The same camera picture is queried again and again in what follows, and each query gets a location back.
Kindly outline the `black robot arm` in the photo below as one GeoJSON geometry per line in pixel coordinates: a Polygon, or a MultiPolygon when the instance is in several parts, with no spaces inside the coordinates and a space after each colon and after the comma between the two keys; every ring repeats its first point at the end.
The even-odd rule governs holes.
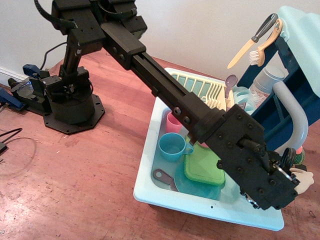
{"type": "Polygon", "coordinates": [[[59,74],[42,82],[57,120],[78,124],[94,114],[92,84],[79,62],[83,55],[105,49],[172,110],[191,143],[205,143],[219,156],[217,167],[239,185],[254,207],[279,210],[295,199],[299,181],[290,172],[295,150],[268,151],[263,127],[238,105],[227,111],[211,109],[179,85],[141,43],[147,25],[133,0],[54,0],[51,13],[38,1],[34,4],[67,37],[59,74]]]}

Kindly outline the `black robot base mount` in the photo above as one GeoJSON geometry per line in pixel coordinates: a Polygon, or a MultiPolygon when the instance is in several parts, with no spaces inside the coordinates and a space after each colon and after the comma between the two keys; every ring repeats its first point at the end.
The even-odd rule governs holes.
{"type": "Polygon", "coordinates": [[[43,114],[45,126],[67,135],[93,129],[105,114],[98,95],[93,94],[89,72],[79,67],[73,83],[57,75],[42,79],[50,109],[43,114]]]}

